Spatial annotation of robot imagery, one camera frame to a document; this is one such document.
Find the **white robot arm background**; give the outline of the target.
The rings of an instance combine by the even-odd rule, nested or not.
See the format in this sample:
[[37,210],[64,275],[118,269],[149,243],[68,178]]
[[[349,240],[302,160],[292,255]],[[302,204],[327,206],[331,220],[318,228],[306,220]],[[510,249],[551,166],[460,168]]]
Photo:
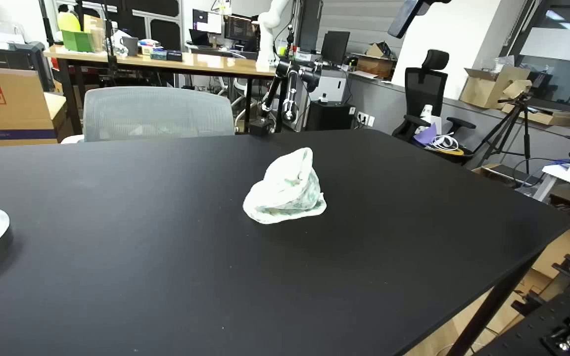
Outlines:
[[270,8],[258,16],[260,26],[260,56],[258,65],[270,67],[276,60],[276,40],[278,26],[282,24],[282,16],[292,6],[294,0],[272,0]]

